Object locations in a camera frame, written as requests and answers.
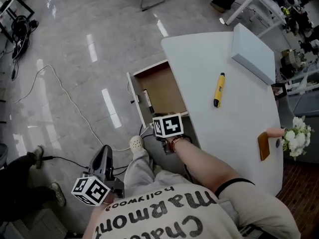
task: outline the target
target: bracelet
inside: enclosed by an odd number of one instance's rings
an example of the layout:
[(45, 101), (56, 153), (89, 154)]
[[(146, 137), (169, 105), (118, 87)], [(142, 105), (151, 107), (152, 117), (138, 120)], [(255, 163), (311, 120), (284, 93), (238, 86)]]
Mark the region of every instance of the bracelet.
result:
[(182, 137), (181, 135), (178, 135), (177, 137), (175, 137), (175, 138), (173, 139), (173, 141), (171, 141), (171, 143), (170, 143), (170, 149), (172, 149), (173, 151), (175, 151), (175, 148), (174, 148), (175, 143), (177, 143), (178, 141), (180, 141), (180, 140), (182, 140), (182, 139), (184, 139), (184, 137)]

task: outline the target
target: vase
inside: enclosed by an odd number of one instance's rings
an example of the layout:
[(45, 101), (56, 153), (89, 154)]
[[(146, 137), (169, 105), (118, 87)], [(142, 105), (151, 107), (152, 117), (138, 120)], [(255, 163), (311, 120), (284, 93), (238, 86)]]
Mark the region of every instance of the vase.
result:
[(285, 134), (285, 129), (280, 127), (270, 127), (266, 130), (268, 138), (283, 137)]

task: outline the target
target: shirt sleeve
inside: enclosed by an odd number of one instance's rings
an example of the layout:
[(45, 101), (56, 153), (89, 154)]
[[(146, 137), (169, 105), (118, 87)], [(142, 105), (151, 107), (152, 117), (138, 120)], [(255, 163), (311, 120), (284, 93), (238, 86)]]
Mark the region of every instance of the shirt sleeve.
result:
[(230, 200), (239, 214), (241, 227), (254, 224), (277, 238), (301, 238), (289, 209), (279, 199), (262, 191), (248, 180), (230, 180), (220, 186), (216, 196)]

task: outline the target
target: black band on sleeve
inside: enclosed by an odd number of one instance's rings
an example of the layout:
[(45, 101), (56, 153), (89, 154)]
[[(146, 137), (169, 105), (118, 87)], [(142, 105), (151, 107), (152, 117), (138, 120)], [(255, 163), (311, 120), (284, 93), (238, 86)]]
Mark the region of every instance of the black band on sleeve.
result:
[(215, 192), (215, 196), (216, 197), (219, 197), (219, 194), (224, 190), (226, 189), (229, 185), (235, 183), (235, 182), (248, 182), (248, 183), (251, 183), (251, 184), (254, 184), (252, 183), (251, 181), (249, 180), (246, 180), (246, 179), (243, 179), (243, 178), (236, 178), (236, 179), (231, 179), (229, 181), (226, 181), (225, 183), (223, 183), (222, 185), (219, 186), (219, 188), (216, 190)]

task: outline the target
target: marker in drawer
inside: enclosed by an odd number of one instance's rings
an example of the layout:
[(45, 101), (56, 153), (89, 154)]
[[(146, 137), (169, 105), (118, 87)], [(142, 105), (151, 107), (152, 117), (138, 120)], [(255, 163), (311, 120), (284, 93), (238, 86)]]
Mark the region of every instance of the marker in drawer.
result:
[(154, 109), (153, 109), (153, 106), (152, 106), (152, 103), (151, 103), (151, 100), (150, 100), (148, 91), (147, 91), (147, 90), (143, 90), (143, 93), (144, 93), (145, 98), (146, 98), (146, 100), (147, 100), (147, 102), (148, 102), (148, 106), (149, 106), (149, 108), (150, 108), (150, 111), (151, 111), (151, 113), (153, 114), (153, 113), (154, 113)]

